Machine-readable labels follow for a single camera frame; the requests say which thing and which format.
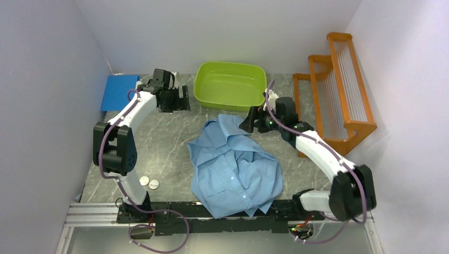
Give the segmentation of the green plastic basin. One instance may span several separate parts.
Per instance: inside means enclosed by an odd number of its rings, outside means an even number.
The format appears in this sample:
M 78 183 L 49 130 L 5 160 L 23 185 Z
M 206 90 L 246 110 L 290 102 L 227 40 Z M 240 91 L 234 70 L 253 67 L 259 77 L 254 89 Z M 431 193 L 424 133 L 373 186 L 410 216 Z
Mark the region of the green plastic basin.
M 193 93 L 204 107 L 247 112 L 262 105 L 266 87 L 266 72 L 259 66 L 208 61 L 196 73 Z

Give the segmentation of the light blue button shirt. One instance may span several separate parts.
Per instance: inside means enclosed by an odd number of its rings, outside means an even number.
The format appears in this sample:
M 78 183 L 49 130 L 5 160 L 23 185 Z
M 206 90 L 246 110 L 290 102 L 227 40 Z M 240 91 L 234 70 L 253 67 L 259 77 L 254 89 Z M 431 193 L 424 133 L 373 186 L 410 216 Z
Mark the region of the light blue button shirt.
M 280 162 L 240 129 L 243 119 L 220 114 L 188 143 L 191 191 L 215 219 L 266 214 L 283 192 Z

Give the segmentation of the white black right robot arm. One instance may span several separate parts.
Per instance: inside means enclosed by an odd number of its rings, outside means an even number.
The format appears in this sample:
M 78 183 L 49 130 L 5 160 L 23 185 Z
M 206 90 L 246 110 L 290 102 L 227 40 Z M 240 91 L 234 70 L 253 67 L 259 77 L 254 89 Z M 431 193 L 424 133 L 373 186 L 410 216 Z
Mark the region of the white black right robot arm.
M 282 139 L 319 167 L 331 183 L 329 191 L 306 189 L 292 196 L 291 212 L 299 220 L 311 212 L 330 213 L 335 221 L 366 219 L 377 201 L 371 169 L 356 165 L 327 144 L 307 122 L 300 121 L 290 97 L 251 106 L 239 126 L 246 132 L 279 131 Z

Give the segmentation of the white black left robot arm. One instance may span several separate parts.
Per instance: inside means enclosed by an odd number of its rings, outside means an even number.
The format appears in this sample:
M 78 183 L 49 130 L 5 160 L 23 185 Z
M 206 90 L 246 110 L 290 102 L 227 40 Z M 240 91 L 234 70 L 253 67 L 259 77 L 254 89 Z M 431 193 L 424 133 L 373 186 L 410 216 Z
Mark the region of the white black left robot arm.
M 132 206 L 130 214 L 138 222 L 151 217 L 149 193 L 135 171 L 138 154 L 134 130 L 154 110 L 161 113 L 190 110 L 188 87 L 178 81 L 178 73 L 155 69 L 145 83 L 137 81 L 127 92 L 128 104 L 108 122 L 98 122 L 93 129 L 93 163 L 104 179 L 117 184 L 124 203 Z

